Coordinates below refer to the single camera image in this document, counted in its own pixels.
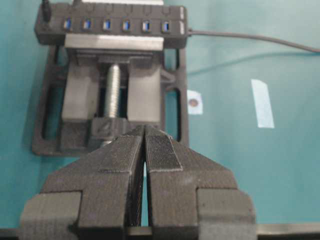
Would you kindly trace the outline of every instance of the black cable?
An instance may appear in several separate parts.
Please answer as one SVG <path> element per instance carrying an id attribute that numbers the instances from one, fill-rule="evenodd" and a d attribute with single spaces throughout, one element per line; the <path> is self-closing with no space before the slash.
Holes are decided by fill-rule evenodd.
<path id="1" fill-rule="evenodd" d="M 265 42 L 271 42 L 276 44 L 281 44 L 289 46 L 296 49 L 301 49 L 309 51 L 312 53 L 320 53 L 320 48 L 314 48 L 274 37 L 261 36 L 261 35 L 252 35 L 252 34 L 243 34 L 243 33 L 234 33 L 234 32 L 216 32 L 216 31 L 199 31 L 199 30 L 189 30 L 189 36 L 199 35 L 199 36 L 211 36 L 211 37 L 225 37 L 225 38 L 240 38 L 240 39 L 253 39 L 261 40 Z"/>

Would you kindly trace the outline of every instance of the teal surface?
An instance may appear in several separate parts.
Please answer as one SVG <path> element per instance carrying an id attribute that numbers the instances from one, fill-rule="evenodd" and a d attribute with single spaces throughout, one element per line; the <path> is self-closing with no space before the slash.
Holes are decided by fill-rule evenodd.
<path id="1" fill-rule="evenodd" d="M 31 152 L 48 52 L 33 31 L 39 2 L 1 1 L 0 228 L 16 227 L 46 176 L 74 160 Z M 195 30 L 320 47 L 318 0 L 165 2 L 185 5 Z M 188 41 L 189 89 L 202 94 L 204 106 L 203 115 L 190 116 L 190 146 L 232 169 L 239 187 L 252 196 L 259 223 L 320 222 L 319 61 L 320 55 L 254 40 Z M 275 129 L 258 128 L 251 79 L 268 84 Z"/>

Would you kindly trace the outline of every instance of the sticker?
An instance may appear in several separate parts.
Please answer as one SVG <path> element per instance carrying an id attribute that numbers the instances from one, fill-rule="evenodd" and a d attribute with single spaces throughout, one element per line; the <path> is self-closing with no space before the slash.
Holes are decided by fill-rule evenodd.
<path id="1" fill-rule="evenodd" d="M 204 114 L 204 105 L 202 101 L 201 93 L 197 91 L 187 91 L 188 98 L 188 113 L 190 115 L 202 115 Z"/>
<path id="2" fill-rule="evenodd" d="M 275 123 L 271 108 L 268 85 L 257 79 L 252 79 L 251 84 L 258 127 L 264 129 L 274 129 Z"/>

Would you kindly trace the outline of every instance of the brown dot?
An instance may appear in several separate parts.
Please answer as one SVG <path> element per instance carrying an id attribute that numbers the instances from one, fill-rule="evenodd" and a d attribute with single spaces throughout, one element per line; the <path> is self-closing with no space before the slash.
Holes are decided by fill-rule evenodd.
<path id="1" fill-rule="evenodd" d="M 189 105 L 191 106 L 191 107 L 197 107 L 198 105 L 199 105 L 199 102 L 198 102 L 198 100 L 197 99 L 190 99 L 189 100 Z"/>

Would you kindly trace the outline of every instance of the blue usb port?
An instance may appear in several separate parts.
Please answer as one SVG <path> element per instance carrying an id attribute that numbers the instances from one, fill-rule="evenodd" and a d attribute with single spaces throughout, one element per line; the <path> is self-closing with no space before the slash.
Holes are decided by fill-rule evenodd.
<path id="1" fill-rule="evenodd" d="M 71 18 L 67 18 L 67 19 L 64 21 L 63 28 L 64 28 L 65 30 L 70 30 L 70 29 L 71 29 Z"/>
<path id="2" fill-rule="evenodd" d="M 108 31 L 111 29 L 111 21 L 110 20 L 105 20 L 103 22 L 103 30 Z"/>
<path id="3" fill-rule="evenodd" d="M 165 22 L 163 23 L 162 31 L 163 31 L 164 33 L 169 33 L 169 32 L 170 32 L 170 25 L 169 25 L 169 22 L 168 22 L 168 21 L 165 21 Z"/>
<path id="4" fill-rule="evenodd" d="M 144 21 L 142 23 L 142 31 L 144 31 L 145 33 L 150 32 L 150 22 L 149 21 Z"/>
<path id="5" fill-rule="evenodd" d="M 89 30 L 89 29 L 91 29 L 91 20 L 90 20 L 90 19 L 86 19 L 86 20 L 83 22 L 83 29 L 84 29 L 84 30 Z"/>
<path id="6" fill-rule="evenodd" d="M 130 31 L 130 27 L 131 27 L 131 24 L 130 24 L 130 21 L 129 20 L 125 20 L 123 22 L 123 31 Z"/>

